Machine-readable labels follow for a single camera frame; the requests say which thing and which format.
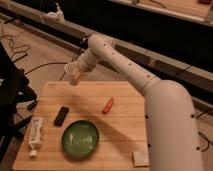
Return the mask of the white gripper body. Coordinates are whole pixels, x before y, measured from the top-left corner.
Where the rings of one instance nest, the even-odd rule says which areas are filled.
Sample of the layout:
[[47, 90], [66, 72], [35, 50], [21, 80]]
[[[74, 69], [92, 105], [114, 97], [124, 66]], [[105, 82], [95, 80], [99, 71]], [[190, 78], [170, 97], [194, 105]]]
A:
[[99, 56], [95, 55], [90, 49], [87, 49], [78, 57], [77, 63], [81, 72], [91, 72], [99, 60]]

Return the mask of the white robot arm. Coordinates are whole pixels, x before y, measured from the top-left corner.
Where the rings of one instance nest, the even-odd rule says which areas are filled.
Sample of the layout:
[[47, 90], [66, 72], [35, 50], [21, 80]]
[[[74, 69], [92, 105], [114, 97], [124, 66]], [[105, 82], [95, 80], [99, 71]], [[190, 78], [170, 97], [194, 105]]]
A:
[[144, 110], [151, 171], [204, 171], [195, 109], [181, 84], [162, 80], [114, 48], [113, 38], [94, 34], [78, 58], [88, 72], [103, 59], [145, 98]]

